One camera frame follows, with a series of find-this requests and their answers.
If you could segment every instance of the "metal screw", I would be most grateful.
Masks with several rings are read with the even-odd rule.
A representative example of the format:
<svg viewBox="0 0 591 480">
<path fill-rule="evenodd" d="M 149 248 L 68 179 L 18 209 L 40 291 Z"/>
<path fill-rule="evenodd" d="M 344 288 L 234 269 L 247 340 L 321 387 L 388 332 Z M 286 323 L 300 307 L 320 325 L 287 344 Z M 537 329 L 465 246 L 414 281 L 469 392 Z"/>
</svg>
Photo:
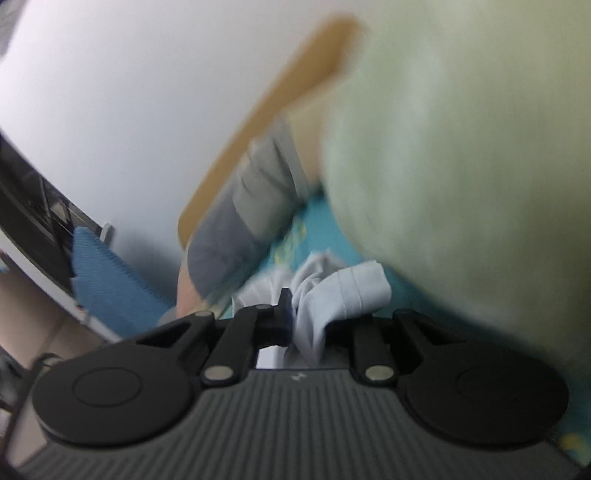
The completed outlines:
<svg viewBox="0 0 591 480">
<path fill-rule="evenodd" d="M 372 365 L 365 370 L 365 376 L 372 382 L 384 382 L 394 376 L 394 370 L 386 365 Z"/>
<path fill-rule="evenodd" d="M 234 370 L 226 365 L 214 365 L 213 367 L 208 367 L 203 372 L 205 378 L 211 381 L 223 381 L 231 378 L 234 374 Z"/>
</svg>

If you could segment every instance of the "black circular pad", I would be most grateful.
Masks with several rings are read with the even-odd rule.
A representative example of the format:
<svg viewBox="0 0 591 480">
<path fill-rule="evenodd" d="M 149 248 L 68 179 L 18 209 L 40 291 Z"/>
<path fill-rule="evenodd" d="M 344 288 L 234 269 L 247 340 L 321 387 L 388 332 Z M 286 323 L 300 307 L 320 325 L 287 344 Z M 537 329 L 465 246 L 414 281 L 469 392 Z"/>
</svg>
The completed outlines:
<svg viewBox="0 0 591 480">
<path fill-rule="evenodd" d="M 426 426 L 462 443 L 514 447 L 541 440 L 569 392 L 544 363 L 481 343 L 433 348 L 410 375 L 406 399 Z"/>
<path fill-rule="evenodd" d="M 184 371 L 162 349 L 122 345 L 54 367 L 33 406 L 45 431 L 80 446 L 114 447 L 174 425 L 193 399 Z"/>
<path fill-rule="evenodd" d="M 125 368 L 99 368 L 74 382 L 74 396 L 91 407 L 117 407 L 141 391 L 141 378 Z"/>
</svg>

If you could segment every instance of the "ribbed gray surface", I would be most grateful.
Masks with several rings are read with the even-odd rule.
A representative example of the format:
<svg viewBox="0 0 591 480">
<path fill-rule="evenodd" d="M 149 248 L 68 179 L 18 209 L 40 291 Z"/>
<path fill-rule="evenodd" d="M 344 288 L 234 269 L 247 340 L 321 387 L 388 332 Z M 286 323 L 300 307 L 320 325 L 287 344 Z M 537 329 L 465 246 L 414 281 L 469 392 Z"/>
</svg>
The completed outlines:
<svg viewBox="0 0 591 480">
<path fill-rule="evenodd" d="M 33 480 L 544 479 L 577 467 L 548 444 L 481 452 L 418 427 L 396 395 L 348 371 L 252 371 L 205 392 L 173 430 L 113 451 L 49 445 L 22 468 Z"/>
</svg>

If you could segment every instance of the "gray sleeve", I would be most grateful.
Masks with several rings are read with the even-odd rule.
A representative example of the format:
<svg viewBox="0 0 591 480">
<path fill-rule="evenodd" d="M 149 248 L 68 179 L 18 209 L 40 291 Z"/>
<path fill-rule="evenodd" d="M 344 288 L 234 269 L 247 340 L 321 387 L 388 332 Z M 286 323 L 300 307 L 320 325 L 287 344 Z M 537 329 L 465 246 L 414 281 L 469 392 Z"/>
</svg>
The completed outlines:
<svg viewBox="0 0 591 480">
<path fill-rule="evenodd" d="M 289 126 L 279 120 L 242 159 L 187 247 L 191 282 L 209 305 L 229 302 L 307 198 Z"/>
</svg>

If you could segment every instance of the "black cable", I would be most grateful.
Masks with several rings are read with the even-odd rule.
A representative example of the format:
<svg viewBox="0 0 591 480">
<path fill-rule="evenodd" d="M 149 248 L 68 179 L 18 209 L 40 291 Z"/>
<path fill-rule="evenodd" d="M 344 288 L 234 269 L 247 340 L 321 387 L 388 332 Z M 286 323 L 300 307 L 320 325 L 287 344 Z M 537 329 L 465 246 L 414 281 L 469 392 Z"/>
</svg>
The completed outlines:
<svg viewBox="0 0 591 480">
<path fill-rule="evenodd" d="M 12 409 L 12 414 L 10 416 L 10 422 L 8 423 L 8 427 L 4 434 L 4 438 L 0 443 L 0 462 L 6 461 L 6 453 L 8 451 L 8 445 L 10 445 L 10 441 L 12 439 L 12 435 L 14 434 L 14 430 L 17 427 L 18 419 L 22 413 L 22 409 L 27 402 L 27 398 L 31 394 L 31 390 L 33 385 L 37 381 L 39 375 L 45 367 L 48 366 L 47 361 L 51 359 L 61 360 L 58 355 L 54 353 L 44 353 L 35 359 L 33 362 L 33 366 L 31 369 L 25 374 L 24 378 L 22 379 L 22 383 L 18 389 L 18 398 L 17 402 Z"/>
</svg>

